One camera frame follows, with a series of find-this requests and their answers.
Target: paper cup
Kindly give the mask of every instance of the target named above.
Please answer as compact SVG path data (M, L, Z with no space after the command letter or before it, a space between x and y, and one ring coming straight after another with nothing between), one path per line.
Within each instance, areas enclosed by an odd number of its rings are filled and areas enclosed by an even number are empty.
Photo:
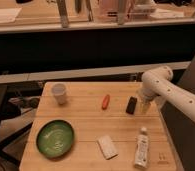
M64 84L55 84L52 87L52 94L55 97L58 104L62 105L66 103L66 87Z

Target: cable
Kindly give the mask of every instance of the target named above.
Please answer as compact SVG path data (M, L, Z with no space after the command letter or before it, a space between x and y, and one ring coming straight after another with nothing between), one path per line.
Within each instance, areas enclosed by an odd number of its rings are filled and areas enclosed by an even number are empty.
M3 171L6 171L5 167L3 166L3 164L1 164L1 162L0 162L0 167L2 168Z

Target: green plate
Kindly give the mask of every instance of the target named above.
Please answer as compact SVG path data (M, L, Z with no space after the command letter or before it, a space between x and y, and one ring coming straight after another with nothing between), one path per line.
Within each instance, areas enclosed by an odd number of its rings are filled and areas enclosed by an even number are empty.
M74 142L72 126L63 120L54 120L44 125L38 133L36 145L47 158L56 158L66 153Z

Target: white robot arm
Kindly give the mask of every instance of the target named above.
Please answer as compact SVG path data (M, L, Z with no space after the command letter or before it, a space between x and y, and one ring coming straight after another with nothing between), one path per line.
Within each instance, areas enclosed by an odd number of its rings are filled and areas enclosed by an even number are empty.
M146 103L161 95L195 122L195 95L172 84L172 77L173 72L168 66L146 71L139 90L141 100Z

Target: bottle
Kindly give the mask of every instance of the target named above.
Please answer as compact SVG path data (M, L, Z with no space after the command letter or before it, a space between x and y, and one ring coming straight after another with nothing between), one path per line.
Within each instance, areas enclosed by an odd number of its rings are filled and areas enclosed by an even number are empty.
M137 149L135 153L134 167L145 170L148 162L149 138L147 128L142 127L137 139Z

